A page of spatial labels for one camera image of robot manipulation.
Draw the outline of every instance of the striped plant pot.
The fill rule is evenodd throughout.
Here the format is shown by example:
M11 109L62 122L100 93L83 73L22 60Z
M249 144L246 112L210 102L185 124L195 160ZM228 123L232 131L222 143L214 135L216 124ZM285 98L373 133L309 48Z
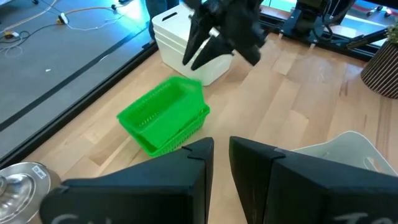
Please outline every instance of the striped plant pot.
M376 93L398 98L398 45L386 41L361 72L365 85Z

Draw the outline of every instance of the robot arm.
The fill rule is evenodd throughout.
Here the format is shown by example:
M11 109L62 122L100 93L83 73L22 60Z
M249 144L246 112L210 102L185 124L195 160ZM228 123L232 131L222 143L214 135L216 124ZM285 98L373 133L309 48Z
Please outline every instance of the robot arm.
M191 29L183 57L186 65L210 37L214 27L220 34L211 36L191 66L196 70L210 60L237 50L250 64L260 60L259 48L265 44L268 33L258 23L260 1L258 0L186 0L185 4L195 10L191 17Z

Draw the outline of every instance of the black cable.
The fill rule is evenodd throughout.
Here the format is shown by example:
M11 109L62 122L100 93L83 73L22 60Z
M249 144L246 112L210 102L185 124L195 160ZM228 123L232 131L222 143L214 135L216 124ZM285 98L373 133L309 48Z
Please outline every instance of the black cable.
M51 10L44 9L44 8L42 8L42 7L40 7L40 6L36 6L36 7L41 8L41 9L42 9L43 11L45 11L45 12L49 12L49 13L52 13L52 14L54 14L54 15L59 16L59 13L53 12L53 11L51 11Z
M51 7L51 8L53 8L53 9L57 10L59 13L62 13L61 10L59 10L59 9L57 9L56 7L52 6L52 5L49 4L48 2L46 2L46 1L44 1L44 0L40 0L40 1L42 1L44 4L48 5L49 7Z
M351 7L353 7L353 5L355 4L356 0L351 0L351 2L349 2L349 4L347 5L347 7L345 7L339 14L337 14L336 16L333 17L333 19L331 21L329 21L329 24L333 24L335 23L337 20L341 19L341 17L343 17L348 10L351 9Z
M331 8L331 4L332 4L332 3L333 3L333 0L329 0L329 1L328 1L328 7L325 8L325 10L323 11L323 14L322 14L322 24L326 27L326 29L328 29L328 31L329 31L329 33L330 33L330 36L329 36L328 38L323 38L322 36L319 36L319 35L317 34L317 31L315 30L316 27L314 27L314 28L311 30L312 33L314 34L315 38L317 38L318 41L319 41L319 40L331 41L332 38L333 38L333 31L332 31L330 25L327 24L327 23L325 22L326 15L328 14L328 12L329 12L329 10L330 10L330 8Z
M26 31L26 30L23 30L23 31L21 31L20 33L19 33L19 37L15 37L15 40L12 40L12 41L2 41L2 42L0 42L0 44L13 44L13 43L15 43L15 42L18 42L18 41L20 41L20 43L18 44L18 45L15 45L15 47L17 47L17 46L21 46L25 41L27 41L27 39L29 39L29 37L32 37L32 35L34 35L35 33L37 33L38 31L40 31L40 30L42 30L42 29L45 29L45 28L48 28L48 27L52 27L52 26L60 26L60 24L49 24L49 25L46 25L46 26L43 26L43 27L41 27L41 28L38 28L37 30L35 30L35 31L33 31L32 33L29 33L28 31ZM22 34L24 34L24 33L26 33L26 34L28 34L26 37L22 37L21 35Z
M20 35L20 37L21 37L22 39L25 39L25 38L28 38L28 36L30 36L30 33L24 30L24 31L21 31L21 32L19 33L19 35ZM15 39L15 40L0 41L0 44L13 44L13 43L18 42L18 41L21 40L21 39L18 38L18 37L15 37L15 38L13 38L13 39Z

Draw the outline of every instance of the gray carpet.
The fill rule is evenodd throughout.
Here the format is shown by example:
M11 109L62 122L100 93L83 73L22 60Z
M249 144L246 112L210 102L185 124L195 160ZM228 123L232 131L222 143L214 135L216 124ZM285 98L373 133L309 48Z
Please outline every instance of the gray carpet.
M68 11L83 7L110 6L112 3L109 0L59 0L55 7L60 11ZM34 5L30 0L14 0L0 6L0 31L46 7L43 2ZM55 23L59 12L55 9L50 11L54 14L46 12L13 30L33 32L42 26ZM67 26L48 27L38 31L21 45L21 55L12 57L18 55L19 49L10 50L8 56L5 56L4 51L0 52L0 123L3 123L122 39L134 37L1 131L0 157L36 133L142 50L141 46L150 40L146 30L149 17L144 2L133 0L128 7L119 9L119 12L128 12L132 18L124 16L115 24L89 31L73 30ZM119 16L112 11L93 10L71 14L68 18L71 26L87 29L99 27L104 24L105 19ZM7 46L10 45L0 44L0 48Z

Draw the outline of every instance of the white cable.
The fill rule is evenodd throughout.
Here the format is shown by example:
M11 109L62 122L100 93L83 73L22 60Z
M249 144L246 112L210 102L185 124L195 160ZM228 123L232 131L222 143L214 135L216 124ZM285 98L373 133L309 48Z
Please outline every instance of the white cable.
M98 29L100 29L100 28L103 28L103 27L106 26L106 25L111 25L111 24L117 23L117 21L120 20L123 16L124 16L124 15L121 15L121 16L119 16L118 18L115 18L115 19L106 19L106 20L105 20L105 23L104 23L102 26L99 26L99 27L92 27L92 28L88 28L88 29L82 29L82 28L72 27L72 26L69 25L69 24L67 24L67 26L68 26L69 28L73 29L73 30L80 30L80 31L98 30Z
M22 55L24 53L24 50L22 49L22 47L19 46L22 43L22 41L23 41L22 37L19 36L19 41L16 44L13 44L13 45L11 45L9 47L2 48L2 49L0 49L0 52L5 50L4 56L6 56L6 58L16 58L16 57L18 57L18 56L20 56L20 55ZM9 56L9 51L11 49L14 49L14 48L19 49L19 53L17 55L13 55L11 57L11 56Z
M45 14L48 10L50 10L50 9L53 7L53 5L54 5L56 2L57 2L57 0L54 0L54 1L50 4L51 6L47 7L44 11L42 11L42 12L40 12L40 13L38 13L38 14L36 14L36 15L30 17L30 18L24 19L24 20L22 20L22 21L20 21L20 22L18 22L18 23L16 23L16 24L13 24L13 25L11 25L11 26L9 26L9 27L6 27L4 30L0 31L0 34L4 33L5 31L8 31L8 30L10 30L10 29L12 29L12 28L15 28L15 27L17 27L17 26L19 26L19 25L21 25L21 24L24 24L25 22L29 22L29 21L31 21L32 19L35 19L35 18L41 16L42 14Z

